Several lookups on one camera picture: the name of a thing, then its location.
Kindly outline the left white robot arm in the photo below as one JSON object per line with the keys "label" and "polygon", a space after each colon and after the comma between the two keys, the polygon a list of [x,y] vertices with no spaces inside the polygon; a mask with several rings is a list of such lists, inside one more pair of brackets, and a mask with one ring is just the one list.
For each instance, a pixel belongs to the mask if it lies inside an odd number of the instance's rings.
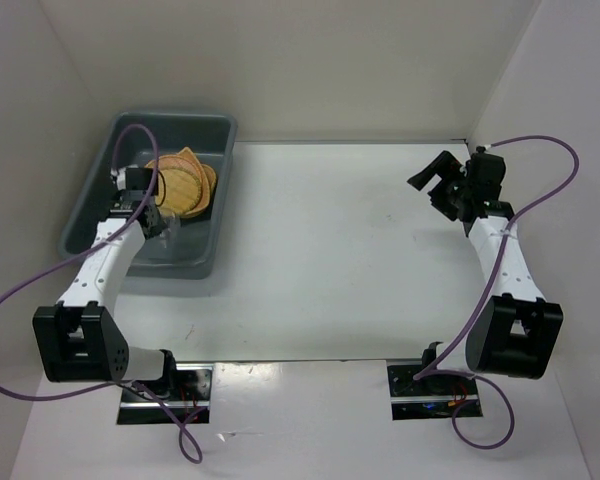
{"label": "left white robot arm", "polygon": [[113,310],[124,278],[147,240],[159,236],[166,221],[155,203],[155,169],[128,167],[113,180],[116,193],[95,227],[89,250],[71,286],[53,306],[36,310],[34,333],[49,381],[137,381],[160,400],[180,385],[173,354],[131,347]]}

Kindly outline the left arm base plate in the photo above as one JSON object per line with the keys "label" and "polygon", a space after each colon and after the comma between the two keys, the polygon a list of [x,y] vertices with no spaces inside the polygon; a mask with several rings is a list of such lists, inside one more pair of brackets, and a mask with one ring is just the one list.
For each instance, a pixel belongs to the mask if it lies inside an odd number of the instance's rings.
{"label": "left arm base plate", "polygon": [[[178,363],[169,383],[150,382],[147,387],[179,421],[208,424],[214,366],[210,363]],[[160,403],[132,385],[123,388],[118,425],[168,424],[172,420]]]}

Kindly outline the round yellow bamboo plate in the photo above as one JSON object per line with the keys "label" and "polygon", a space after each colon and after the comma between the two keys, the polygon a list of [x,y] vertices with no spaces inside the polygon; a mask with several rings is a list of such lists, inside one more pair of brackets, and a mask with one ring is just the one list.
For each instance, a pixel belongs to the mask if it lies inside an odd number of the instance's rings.
{"label": "round yellow bamboo plate", "polygon": [[181,217],[189,217],[188,212],[199,202],[201,193],[207,186],[203,171],[191,168],[178,154],[167,154],[159,160],[151,160],[146,168],[158,166],[157,205]]}

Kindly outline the triangular orange woven plate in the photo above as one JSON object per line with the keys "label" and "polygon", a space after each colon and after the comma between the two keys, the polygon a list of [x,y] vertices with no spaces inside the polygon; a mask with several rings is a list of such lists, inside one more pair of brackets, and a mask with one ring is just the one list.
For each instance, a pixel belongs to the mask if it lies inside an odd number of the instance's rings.
{"label": "triangular orange woven plate", "polygon": [[207,166],[200,162],[199,158],[189,147],[183,148],[178,153],[178,156],[183,158],[188,164],[190,164],[192,169],[195,169],[196,171],[206,172]]}

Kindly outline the square orange woven plate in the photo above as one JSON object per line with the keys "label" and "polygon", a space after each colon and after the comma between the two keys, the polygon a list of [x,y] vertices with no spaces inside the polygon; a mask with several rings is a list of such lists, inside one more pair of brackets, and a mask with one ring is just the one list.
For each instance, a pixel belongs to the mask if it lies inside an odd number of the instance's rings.
{"label": "square orange woven plate", "polygon": [[202,164],[201,167],[207,178],[207,186],[204,188],[203,196],[201,197],[201,201],[199,203],[201,212],[204,212],[209,207],[215,192],[217,185],[217,174],[216,171],[207,164]]}

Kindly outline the round orange woven plate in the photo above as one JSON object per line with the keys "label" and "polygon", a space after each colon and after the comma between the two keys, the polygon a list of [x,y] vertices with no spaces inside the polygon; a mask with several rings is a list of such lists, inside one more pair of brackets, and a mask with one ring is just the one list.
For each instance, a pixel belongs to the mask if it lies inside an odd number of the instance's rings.
{"label": "round orange woven plate", "polygon": [[209,190],[203,190],[199,202],[188,212],[189,216],[197,216],[203,213],[211,202],[211,193]]}

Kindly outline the clear plastic cup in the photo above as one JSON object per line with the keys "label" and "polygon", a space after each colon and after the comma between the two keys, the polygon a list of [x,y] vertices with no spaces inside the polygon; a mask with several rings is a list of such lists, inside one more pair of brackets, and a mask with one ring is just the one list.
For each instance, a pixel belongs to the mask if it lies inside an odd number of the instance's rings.
{"label": "clear plastic cup", "polygon": [[174,250],[180,229],[180,216],[168,209],[161,210],[154,237],[156,244],[165,251]]}

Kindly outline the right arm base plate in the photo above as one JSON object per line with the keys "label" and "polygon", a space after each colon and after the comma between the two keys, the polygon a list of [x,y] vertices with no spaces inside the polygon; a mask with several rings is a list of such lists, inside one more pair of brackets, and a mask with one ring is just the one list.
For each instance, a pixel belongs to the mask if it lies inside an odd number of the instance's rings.
{"label": "right arm base plate", "polygon": [[393,421],[482,417],[475,380],[441,375],[415,381],[422,365],[388,363],[387,376]]}

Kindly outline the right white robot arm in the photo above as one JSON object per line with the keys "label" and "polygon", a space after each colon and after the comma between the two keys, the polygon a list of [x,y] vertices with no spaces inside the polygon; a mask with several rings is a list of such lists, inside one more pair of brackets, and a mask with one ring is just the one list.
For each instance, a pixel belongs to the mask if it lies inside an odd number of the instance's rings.
{"label": "right white robot arm", "polygon": [[500,194],[502,157],[479,151],[461,163],[441,152],[408,184],[428,192],[431,205],[462,223],[486,282],[486,299],[466,337],[465,362],[476,373],[539,379],[548,366],[563,323],[559,304],[548,301],[527,267],[513,222],[514,209]]}

